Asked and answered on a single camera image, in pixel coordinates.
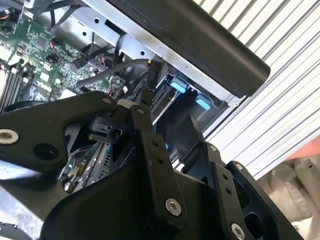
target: bolt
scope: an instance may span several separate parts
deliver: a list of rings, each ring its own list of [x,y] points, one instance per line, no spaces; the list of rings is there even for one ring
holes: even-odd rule
[[[236,163],[235,166],[240,171],[242,171],[244,169],[239,163]]]
[[[216,152],[216,151],[217,151],[216,147],[215,147],[215,146],[213,146],[213,145],[210,145],[210,149],[211,149],[212,151],[214,151],[214,152]]]
[[[138,112],[141,114],[145,114],[145,111],[143,111],[142,109],[138,109]]]
[[[242,228],[238,224],[232,223],[231,230],[237,239],[245,240],[246,238],[245,232],[242,230]]]
[[[168,198],[165,201],[165,208],[167,209],[167,211],[172,214],[173,216],[180,216],[181,215],[181,206],[180,204],[177,202],[177,200],[173,199],[173,198]]]
[[[102,101],[104,101],[107,104],[111,104],[111,100],[106,97],[102,98]]]
[[[0,144],[11,145],[19,140],[19,135],[10,129],[0,129]]]

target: gray cable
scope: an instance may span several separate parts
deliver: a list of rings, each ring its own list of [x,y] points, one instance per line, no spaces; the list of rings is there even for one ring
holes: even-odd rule
[[[125,61],[123,63],[117,64],[113,67],[108,68],[107,70],[98,73],[95,76],[80,80],[76,83],[76,87],[80,89],[81,87],[84,87],[85,85],[88,84],[93,84],[99,80],[105,79],[107,76],[114,74],[116,72],[119,72],[120,70],[127,69],[129,67],[140,67],[148,70],[148,59],[142,58],[142,59],[134,59],[134,60],[129,60]]]

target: chip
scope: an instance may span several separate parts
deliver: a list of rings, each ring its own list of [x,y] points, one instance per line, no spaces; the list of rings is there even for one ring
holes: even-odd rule
[[[41,47],[45,47],[46,45],[46,40],[44,40],[42,37],[38,37],[38,40],[36,41],[36,43],[41,46]]]

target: green circuit board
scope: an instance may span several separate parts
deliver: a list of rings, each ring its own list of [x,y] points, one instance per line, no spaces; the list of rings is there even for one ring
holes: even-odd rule
[[[31,66],[36,89],[30,91],[27,100],[54,101],[61,97],[64,90],[76,94],[78,91],[75,89],[76,82],[98,72],[89,64],[76,69],[70,62],[83,57],[84,54],[65,41],[55,47],[55,51],[65,61],[53,62],[51,56],[54,56],[55,53],[50,42],[55,37],[36,22],[20,20],[17,23],[8,22],[7,24],[9,29],[0,31],[0,51],[13,53],[15,56],[12,59],[20,60],[17,68],[23,70],[25,66]],[[21,91],[26,84],[27,80],[20,86]],[[88,85],[87,88],[108,93],[109,84],[109,80],[104,79]]]

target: black plastic cover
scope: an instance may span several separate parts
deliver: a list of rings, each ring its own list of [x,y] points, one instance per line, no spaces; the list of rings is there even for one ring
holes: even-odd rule
[[[252,96],[270,68],[192,0],[106,0],[235,96]]]

